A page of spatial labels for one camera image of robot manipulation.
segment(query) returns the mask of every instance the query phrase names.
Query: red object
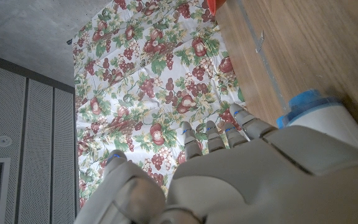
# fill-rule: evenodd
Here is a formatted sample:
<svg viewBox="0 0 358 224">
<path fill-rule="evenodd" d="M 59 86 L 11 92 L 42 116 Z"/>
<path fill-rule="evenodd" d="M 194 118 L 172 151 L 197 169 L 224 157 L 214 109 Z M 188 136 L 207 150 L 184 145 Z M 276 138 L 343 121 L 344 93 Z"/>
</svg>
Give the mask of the red object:
<svg viewBox="0 0 358 224">
<path fill-rule="evenodd" d="M 212 16 L 215 16 L 216 10 L 218 10 L 225 2 L 226 0 L 207 0 Z"/>
</svg>

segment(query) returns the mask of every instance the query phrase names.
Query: concrete ceiling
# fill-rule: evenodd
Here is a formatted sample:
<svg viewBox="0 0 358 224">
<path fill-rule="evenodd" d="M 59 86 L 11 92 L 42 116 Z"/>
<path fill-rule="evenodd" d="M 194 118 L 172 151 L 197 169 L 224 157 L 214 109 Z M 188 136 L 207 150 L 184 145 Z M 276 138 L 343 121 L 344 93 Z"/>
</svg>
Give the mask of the concrete ceiling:
<svg viewBox="0 0 358 224">
<path fill-rule="evenodd" d="M 0 58 L 74 86 L 66 44 L 111 0 L 0 0 Z"/>
</svg>

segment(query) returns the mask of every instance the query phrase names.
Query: red fruit pattern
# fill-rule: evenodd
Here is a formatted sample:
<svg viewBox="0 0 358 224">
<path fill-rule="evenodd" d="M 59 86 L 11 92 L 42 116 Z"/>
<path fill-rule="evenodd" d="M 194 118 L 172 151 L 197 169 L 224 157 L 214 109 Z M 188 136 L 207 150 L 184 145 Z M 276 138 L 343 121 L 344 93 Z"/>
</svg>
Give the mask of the red fruit pattern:
<svg viewBox="0 0 358 224">
<path fill-rule="evenodd" d="M 201 66 L 196 66 L 193 71 L 192 71 L 192 75 L 194 77 L 196 77 L 199 81 L 203 81 L 204 79 L 204 73 L 205 73 L 205 68 L 201 67 Z"/>
<path fill-rule="evenodd" d="M 165 141 L 162 136 L 161 128 L 162 128 L 161 124 L 159 124 L 159 123 L 154 124 L 150 128 L 150 134 L 152 135 L 153 142 L 158 146 L 161 146 L 162 144 L 164 144 L 164 141 Z"/>
<path fill-rule="evenodd" d="M 191 42 L 191 46 L 194 48 L 194 52 L 197 56 L 202 57 L 206 54 L 204 42 L 201 37 L 196 37 Z"/>
<path fill-rule="evenodd" d="M 233 118 L 233 116 L 230 114 L 229 108 L 223 112 L 223 114 L 220 114 L 219 117 L 221 117 L 225 122 L 232 123 L 237 130 L 241 131 L 240 125 L 237 123 L 237 121 Z"/>
<path fill-rule="evenodd" d="M 152 40 L 155 40 L 155 39 L 162 39 L 162 31 L 160 31 L 159 29 L 154 29 L 151 33 L 150 33 L 150 38 Z"/>
<path fill-rule="evenodd" d="M 162 186 L 164 180 L 164 176 L 162 174 L 154 173 L 150 174 L 150 177 L 154 179 L 158 186 Z"/>
<path fill-rule="evenodd" d="M 99 23 L 98 23 L 98 29 L 99 29 L 99 30 L 107 29 L 107 22 L 105 22 L 105 21 L 99 21 Z"/>
<path fill-rule="evenodd" d="M 154 10 L 158 9 L 156 2 L 152 2 L 152 3 L 147 2 L 145 5 L 146 5 L 146 10 L 145 10 L 144 14 L 146 16 L 153 14 Z"/>
<path fill-rule="evenodd" d="M 135 29 L 133 26 L 129 26 L 127 27 L 127 29 L 125 30 L 125 37 L 127 40 L 131 40 L 135 35 Z"/>
<path fill-rule="evenodd" d="M 169 70 L 172 70 L 173 66 L 173 54 L 167 54 L 167 67 Z"/>
<path fill-rule="evenodd" d="M 229 57 L 225 57 L 224 59 L 222 59 L 221 64 L 219 65 L 219 69 L 223 73 L 233 71 L 233 66 L 231 65 L 231 61 Z"/>
<path fill-rule="evenodd" d="M 121 7 L 121 9 L 127 9 L 127 5 L 125 4 L 125 0 L 114 0 L 114 2 Z"/>
<path fill-rule="evenodd" d="M 96 97 L 92 98 L 91 100 L 91 109 L 92 109 L 92 113 L 96 115 L 99 115 L 100 112 L 102 111 L 102 109 L 99 107 L 99 102 Z"/>
<path fill-rule="evenodd" d="M 166 192 L 172 173 L 185 162 L 177 134 L 181 121 L 213 119 L 221 133 L 225 121 L 238 128 L 228 110 L 218 112 L 240 95 L 222 50 L 206 0 L 179 6 L 114 0 L 77 33 L 73 59 L 81 206 L 100 182 L 106 153 L 113 149 L 125 151 Z M 206 141 L 198 144 L 203 149 Z"/>
<path fill-rule="evenodd" d="M 80 208 L 84 207 L 86 198 L 80 197 Z"/>
<path fill-rule="evenodd" d="M 86 183 L 84 180 L 80 180 L 80 183 L 78 184 L 78 187 L 80 188 L 80 190 L 84 191 L 86 188 Z"/>
<path fill-rule="evenodd" d="M 139 121 L 136 125 L 135 125 L 135 131 L 138 131 L 142 128 L 143 122 Z"/>
<path fill-rule="evenodd" d="M 190 18 L 190 7 L 189 4 L 183 3 L 180 6 L 178 6 L 177 11 L 185 18 L 188 19 Z"/>
<path fill-rule="evenodd" d="M 154 89 L 153 89 L 153 82 L 154 79 L 147 79 L 143 82 L 143 84 L 140 86 L 140 89 L 143 90 L 144 93 L 147 94 L 148 97 L 150 98 L 154 98 L 155 94 L 154 94 Z"/>
<path fill-rule="evenodd" d="M 186 155 L 185 155 L 185 152 L 184 151 L 180 151 L 179 152 L 179 155 L 178 155 L 178 163 L 179 164 L 182 164 L 186 162 Z"/>
</svg>

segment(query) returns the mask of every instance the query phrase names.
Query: robot finger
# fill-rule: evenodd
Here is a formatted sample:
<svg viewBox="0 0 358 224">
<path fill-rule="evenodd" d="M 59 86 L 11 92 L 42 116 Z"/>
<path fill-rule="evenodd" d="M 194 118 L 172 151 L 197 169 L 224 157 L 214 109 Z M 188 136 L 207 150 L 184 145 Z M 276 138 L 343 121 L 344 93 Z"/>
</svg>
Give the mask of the robot finger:
<svg viewBox="0 0 358 224">
<path fill-rule="evenodd" d="M 216 129 L 213 121 L 207 121 L 206 123 L 206 135 L 208 138 L 208 151 L 209 153 L 218 149 L 225 149 L 223 140 L 220 137 L 218 130 Z"/>
<path fill-rule="evenodd" d="M 227 141 L 229 142 L 231 149 L 248 141 L 237 131 L 236 127 L 234 127 L 232 123 L 224 124 L 224 132 L 226 133 Z"/>
<path fill-rule="evenodd" d="M 185 121 L 182 124 L 183 135 L 185 138 L 185 156 L 186 161 L 196 157 L 202 156 L 203 153 L 201 152 L 200 147 L 198 146 L 198 142 L 195 136 L 194 130 L 191 128 L 189 122 Z"/>
<path fill-rule="evenodd" d="M 254 115 L 248 113 L 238 104 L 233 103 L 230 106 L 230 113 L 236 119 L 246 133 L 247 137 L 252 140 L 255 138 L 262 138 L 265 134 L 276 130 L 275 127 L 256 118 Z"/>
<path fill-rule="evenodd" d="M 127 157 L 125 156 L 124 152 L 118 149 L 111 151 L 107 158 L 103 177 L 107 176 L 111 171 L 125 162 L 127 162 Z"/>
</svg>

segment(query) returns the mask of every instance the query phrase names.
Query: green leaf print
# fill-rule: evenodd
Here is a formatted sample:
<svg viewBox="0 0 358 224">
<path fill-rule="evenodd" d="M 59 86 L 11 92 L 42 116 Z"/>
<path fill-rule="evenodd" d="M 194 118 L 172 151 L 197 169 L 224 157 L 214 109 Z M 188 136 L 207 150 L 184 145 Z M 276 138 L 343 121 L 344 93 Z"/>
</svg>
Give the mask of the green leaf print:
<svg viewBox="0 0 358 224">
<path fill-rule="evenodd" d="M 192 19 L 197 19 L 197 21 L 199 23 L 201 23 L 203 21 L 202 15 L 204 14 L 204 10 L 203 9 L 196 9 L 195 12 L 191 13 L 190 17 Z"/>
<path fill-rule="evenodd" d="M 196 139 L 202 141 L 202 140 L 207 140 L 208 138 L 205 133 L 196 133 Z"/>
<path fill-rule="evenodd" d="M 193 61 L 192 58 L 189 58 L 189 55 L 186 53 L 186 49 L 179 50 L 175 52 L 175 55 L 180 57 L 180 63 L 187 66 Z"/>
<path fill-rule="evenodd" d="M 123 35 L 118 35 L 116 37 L 112 38 L 112 41 L 116 43 L 116 47 L 119 48 L 121 47 L 124 43 L 122 43 L 121 40 L 124 40 L 125 37 Z"/>
<path fill-rule="evenodd" d="M 140 40 L 140 39 L 143 39 L 143 31 L 144 31 L 144 27 L 142 26 L 137 26 L 135 28 L 135 35 L 134 35 L 134 38 L 135 40 Z"/>
<path fill-rule="evenodd" d="M 167 147 L 176 147 L 177 145 L 177 132 L 170 128 L 162 129 L 162 135 L 165 139 L 164 145 Z"/>
<path fill-rule="evenodd" d="M 241 92 L 241 89 L 239 88 L 239 92 L 238 92 L 238 97 L 239 97 L 239 100 L 241 100 L 241 102 L 245 102 L 245 100 L 244 100 L 244 97 L 243 97 L 243 95 L 242 95 L 242 92 Z"/>
<path fill-rule="evenodd" d="M 114 145 L 116 149 L 126 152 L 128 150 L 128 145 L 124 142 L 120 142 L 118 139 L 114 140 Z"/>
<path fill-rule="evenodd" d="M 98 43 L 96 46 L 96 56 L 101 57 L 102 54 L 106 51 L 106 46 L 102 45 L 102 43 Z"/>
<path fill-rule="evenodd" d="M 166 185 L 168 183 L 168 174 L 164 175 L 164 178 L 162 179 L 163 185 Z"/>
<path fill-rule="evenodd" d="M 107 115 L 110 115 L 111 114 L 111 104 L 109 101 L 100 101 L 99 103 L 99 107 L 101 108 L 102 110 L 102 114 L 104 116 L 107 116 Z"/>
<path fill-rule="evenodd" d="M 141 86 L 143 84 L 143 82 L 145 82 L 146 79 L 149 79 L 149 75 L 146 75 L 144 72 L 140 72 L 139 73 L 139 86 Z"/>
<path fill-rule="evenodd" d="M 167 61 L 165 60 L 152 61 L 152 71 L 157 75 L 161 75 L 161 72 L 164 70 L 165 67 L 167 67 Z"/>
<path fill-rule="evenodd" d="M 227 101 L 222 101 L 221 110 L 219 114 L 223 114 L 227 109 L 229 109 L 229 107 L 230 107 L 230 103 L 228 103 Z"/>
<path fill-rule="evenodd" d="M 206 53 L 209 57 L 213 57 L 219 54 L 220 43 L 216 39 L 209 39 L 205 41 Z"/>
<path fill-rule="evenodd" d="M 177 79 L 175 81 L 175 85 L 177 87 L 180 87 L 180 89 L 184 90 L 185 89 L 185 78 L 180 77 L 179 79 Z"/>
<path fill-rule="evenodd" d="M 228 52 L 222 52 L 222 57 L 225 58 L 225 57 L 228 57 L 229 56 L 229 53 Z"/>
</svg>

